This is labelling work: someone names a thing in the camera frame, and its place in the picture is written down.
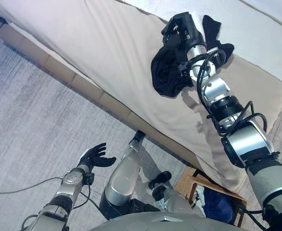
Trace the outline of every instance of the gray carpet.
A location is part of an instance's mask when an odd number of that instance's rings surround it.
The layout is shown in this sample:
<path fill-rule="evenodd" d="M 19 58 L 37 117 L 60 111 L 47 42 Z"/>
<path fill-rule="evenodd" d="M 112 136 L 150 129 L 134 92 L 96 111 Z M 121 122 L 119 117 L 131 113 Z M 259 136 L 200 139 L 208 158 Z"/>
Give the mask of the gray carpet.
<path fill-rule="evenodd" d="M 107 156 L 122 156 L 135 130 L 55 80 L 0 40 L 0 191 L 11 191 L 62 176 L 86 148 L 107 143 Z M 148 179 L 169 170 L 171 185 L 185 164 L 145 139 L 135 197 L 153 204 Z M 91 198 L 99 202 L 115 165 L 94 168 Z M 56 192 L 53 180 L 25 192 L 0 195 L 0 231 L 19 230 L 25 217 L 41 210 Z M 79 197 L 79 203 L 85 199 Z M 74 210 L 71 230 L 105 222 L 90 203 Z"/>

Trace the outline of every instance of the black cloth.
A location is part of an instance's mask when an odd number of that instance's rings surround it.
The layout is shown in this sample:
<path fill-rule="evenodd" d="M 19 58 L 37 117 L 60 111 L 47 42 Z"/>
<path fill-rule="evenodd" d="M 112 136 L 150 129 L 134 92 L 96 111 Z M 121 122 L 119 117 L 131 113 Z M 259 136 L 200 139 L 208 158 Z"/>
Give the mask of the black cloth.
<path fill-rule="evenodd" d="M 221 23 L 205 15 L 203 28 L 206 37 L 207 50 L 218 47 L 225 51 L 226 62 L 231 56 L 234 47 L 232 44 L 221 44 L 216 40 Z M 163 96 L 176 97 L 184 87 L 192 87 L 189 75 L 186 52 L 181 39 L 174 34 L 169 37 L 164 46 L 158 51 L 151 62 L 152 84 L 154 89 Z M 219 59 L 212 60 L 216 68 L 220 67 Z"/>
<path fill-rule="evenodd" d="M 190 76 L 182 76 L 178 70 L 178 65 L 187 61 L 175 50 L 179 44 L 180 37 L 171 36 L 151 62 L 152 83 L 160 95 L 175 97 L 184 87 L 192 87 Z"/>
<path fill-rule="evenodd" d="M 221 44 L 221 42 L 217 40 L 220 27 L 221 27 L 220 22 L 214 21 L 208 15 L 204 15 L 203 28 L 206 38 L 207 50 L 210 50 L 214 47 L 218 47 L 220 50 L 223 50 L 226 55 L 225 63 L 227 63 L 229 57 L 234 51 L 234 46 L 230 43 Z"/>

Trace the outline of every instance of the black cable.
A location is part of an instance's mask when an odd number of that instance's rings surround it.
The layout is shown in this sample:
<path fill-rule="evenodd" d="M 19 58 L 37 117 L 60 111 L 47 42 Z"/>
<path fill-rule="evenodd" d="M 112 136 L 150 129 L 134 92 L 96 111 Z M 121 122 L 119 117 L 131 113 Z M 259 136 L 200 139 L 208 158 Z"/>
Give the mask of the black cable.
<path fill-rule="evenodd" d="M 0 192 L 0 194 L 19 193 L 19 192 L 21 192 L 21 191 L 24 191 L 24 190 L 28 190 L 28 189 L 34 188 L 34 187 L 36 187 L 36 186 L 38 186 L 38 185 L 40 185 L 40 184 L 42 184 L 42 183 L 45 183 L 45 182 L 47 182 L 47 181 L 49 181 L 49 180 L 54 180 L 54 179 L 59 179 L 59 180 L 62 180 L 63 178 L 61 178 L 61 177 L 52 177 L 52 178 L 49 178 L 49 179 L 47 179 L 47 180 L 43 180 L 42 182 L 37 183 L 37 184 L 35 184 L 35 185 L 33 185 L 33 186 L 30 186 L 30 187 L 24 188 L 24 189 L 20 189 L 20 190 L 16 190 L 16 191 L 11 191 L 11 192 Z"/>
<path fill-rule="evenodd" d="M 104 216 L 104 218 L 106 219 L 106 220 L 110 220 L 108 217 L 106 217 L 104 214 L 103 214 L 103 212 L 100 210 L 100 208 L 99 208 L 99 206 L 92 200 L 92 199 L 88 199 L 95 207 L 96 207 L 96 209 L 98 209 L 98 211 Z"/>
<path fill-rule="evenodd" d="M 261 114 L 261 113 L 255 113 L 254 111 L 254 105 L 253 105 L 253 102 L 252 101 L 249 101 L 247 103 L 247 105 L 244 107 L 243 111 L 240 113 L 239 117 L 235 120 L 234 124 L 228 128 L 227 130 L 224 130 L 222 131 L 220 126 L 219 126 L 219 123 L 218 121 L 216 120 L 216 118 L 213 116 L 211 110 L 207 107 L 207 105 L 205 104 L 204 100 L 203 100 L 203 97 L 202 97 L 202 84 L 203 84 L 203 79 L 204 79 L 204 75 L 205 75 L 205 72 L 206 72 L 206 68 L 207 68 L 207 65 L 208 65 L 208 62 L 211 60 L 211 58 L 213 56 L 215 56 L 216 54 L 220 53 L 222 55 L 222 58 L 223 60 L 221 61 L 221 65 L 223 65 L 225 63 L 225 60 L 226 60 L 226 56 L 225 56 L 225 52 L 223 50 L 217 50 L 217 51 L 214 51 L 212 52 L 211 54 L 203 54 L 201 57 L 197 56 L 197 59 L 192 59 L 191 62 L 192 64 L 199 61 L 199 59 L 201 58 L 205 58 L 205 61 L 203 62 L 203 64 L 201 65 L 200 67 L 200 70 L 198 72 L 198 75 L 197 75 L 197 79 L 196 79 L 196 91 L 197 91 L 197 94 L 198 94 L 198 97 L 199 97 L 199 100 L 201 101 L 201 103 L 203 104 L 203 106 L 205 107 L 205 109 L 207 110 L 207 112 L 209 113 L 209 115 L 207 116 L 207 118 L 211 118 L 212 119 L 212 122 L 214 124 L 214 127 L 215 129 L 217 130 L 218 132 L 218 135 L 221 136 L 221 137 L 226 137 L 228 136 L 229 134 L 231 134 L 232 132 L 235 131 L 235 129 L 238 127 L 238 125 L 240 124 L 243 124 L 245 123 L 246 121 L 254 118 L 254 117 L 261 117 L 262 120 L 263 120 L 263 130 L 265 132 L 267 132 L 267 127 L 268 127 L 268 123 L 267 123 L 267 119 L 266 117 Z M 251 113 L 252 115 L 248 116 L 247 118 L 243 119 L 248 107 L 251 107 Z"/>
<path fill-rule="evenodd" d="M 29 215 L 26 217 L 26 219 L 22 222 L 21 225 L 21 230 L 20 231 L 25 231 L 27 229 L 27 227 L 25 227 L 25 223 L 27 222 L 27 220 L 29 220 L 30 218 L 36 218 L 38 215 Z"/>
<path fill-rule="evenodd" d="M 76 207 L 73 207 L 73 209 L 76 209 L 76 208 L 80 208 L 81 206 L 85 205 L 88 201 L 89 201 L 89 197 L 91 195 L 91 187 L 89 186 L 89 183 L 87 183 L 88 185 L 88 196 L 86 197 L 86 201 Z"/>
<path fill-rule="evenodd" d="M 252 211 L 247 210 L 246 208 L 243 207 L 239 207 L 243 212 L 245 212 L 246 214 L 248 214 L 248 216 L 255 222 L 255 224 L 258 225 L 258 227 L 261 228 L 261 230 L 266 231 L 267 229 L 265 227 L 262 226 L 262 224 L 260 224 L 256 218 L 252 215 Z"/>

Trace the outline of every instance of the blue cloth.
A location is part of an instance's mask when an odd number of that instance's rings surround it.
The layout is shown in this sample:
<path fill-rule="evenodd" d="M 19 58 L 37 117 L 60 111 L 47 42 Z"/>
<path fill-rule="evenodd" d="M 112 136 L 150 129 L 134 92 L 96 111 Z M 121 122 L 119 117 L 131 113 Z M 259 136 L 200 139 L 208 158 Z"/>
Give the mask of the blue cloth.
<path fill-rule="evenodd" d="M 205 205 L 203 207 L 206 217 L 234 224 L 233 201 L 228 195 L 212 189 L 204 189 Z"/>

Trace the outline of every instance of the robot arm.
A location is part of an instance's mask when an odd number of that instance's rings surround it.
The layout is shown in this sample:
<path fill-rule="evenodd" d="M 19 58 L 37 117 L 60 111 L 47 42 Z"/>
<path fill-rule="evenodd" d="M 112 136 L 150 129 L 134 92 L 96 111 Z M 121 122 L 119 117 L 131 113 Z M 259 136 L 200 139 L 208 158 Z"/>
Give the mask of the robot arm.
<path fill-rule="evenodd" d="M 218 49 L 207 51 L 196 33 L 193 19 L 188 13 L 174 16 L 163 30 L 163 42 L 170 36 L 179 36 L 186 48 L 190 77 L 196 86 L 201 103 L 208 112 L 222 137 L 221 142 L 232 164 L 245 168 L 255 195 L 263 208 L 263 218 L 270 226 L 282 223 L 282 164 L 266 135 L 267 122 L 264 115 L 254 112 L 253 103 L 242 107 L 225 81 L 215 74 L 223 65 L 225 54 Z M 212 62 L 218 59 L 219 65 Z M 263 119 L 263 127 L 255 120 Z"/>
<path fill-rule="evenodd" d="M 26 231 L 68 231 L 66 226 L 68 216 L 73 210 L 78 195 L 84 185 L 92 185 L 94 182 L 94 166 L 111 166 L 116 158 L 101 157 L 105 154 L 105 143 L 86 150 L 80 158 L 79 164 L 68 172 L 51 199 L 44 206 L 37 218 L 27 227 Z"/>

